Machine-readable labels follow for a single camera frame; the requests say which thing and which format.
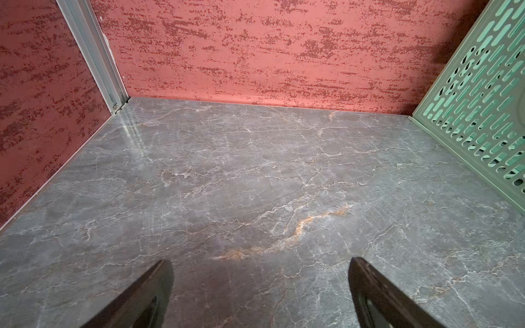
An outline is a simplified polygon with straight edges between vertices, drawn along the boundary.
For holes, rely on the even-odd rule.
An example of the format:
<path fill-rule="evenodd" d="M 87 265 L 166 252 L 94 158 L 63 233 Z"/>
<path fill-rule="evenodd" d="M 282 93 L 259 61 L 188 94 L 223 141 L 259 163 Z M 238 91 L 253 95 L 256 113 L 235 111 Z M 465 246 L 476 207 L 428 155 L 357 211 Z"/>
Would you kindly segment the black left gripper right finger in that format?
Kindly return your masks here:
<path fill-rule="evenodd" d="M 361 327 L 442 327 L 361 257 L 351 259 L 349 289 Z"/>

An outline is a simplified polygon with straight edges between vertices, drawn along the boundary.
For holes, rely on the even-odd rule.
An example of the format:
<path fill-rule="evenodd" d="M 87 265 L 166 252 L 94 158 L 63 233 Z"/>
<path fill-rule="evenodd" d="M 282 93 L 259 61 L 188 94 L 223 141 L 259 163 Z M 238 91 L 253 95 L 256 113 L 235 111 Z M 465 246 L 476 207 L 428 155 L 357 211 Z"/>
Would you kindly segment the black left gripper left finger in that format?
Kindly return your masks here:
<path fill-rule="evenodd" d="M 173 283 L 172 263 L 160 260 L 83 326 L 161 327 Z"/>

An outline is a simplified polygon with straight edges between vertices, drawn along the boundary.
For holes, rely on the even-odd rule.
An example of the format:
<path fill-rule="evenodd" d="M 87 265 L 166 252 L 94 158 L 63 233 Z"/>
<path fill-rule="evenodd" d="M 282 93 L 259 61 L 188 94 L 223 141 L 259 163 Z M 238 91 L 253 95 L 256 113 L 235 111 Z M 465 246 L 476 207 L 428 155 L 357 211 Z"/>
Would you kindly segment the left aluminium corner post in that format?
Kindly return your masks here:
<path fill-rule="evenodd" d="M 130 99 L 97 16 L 88 0 L 57 0 L 66 23 L 86 61 L 110 113 Z"/>

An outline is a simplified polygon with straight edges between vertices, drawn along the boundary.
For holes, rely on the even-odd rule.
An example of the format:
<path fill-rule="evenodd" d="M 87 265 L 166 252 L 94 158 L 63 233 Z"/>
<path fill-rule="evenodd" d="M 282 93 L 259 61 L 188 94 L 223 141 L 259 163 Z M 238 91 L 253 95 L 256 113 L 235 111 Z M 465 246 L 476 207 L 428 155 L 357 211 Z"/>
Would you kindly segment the green plastic file organizer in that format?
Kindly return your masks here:
<path fill-rule="evenodd" d="M 490 1 L 409 119 L 524 212 L 524 2 Z"/>

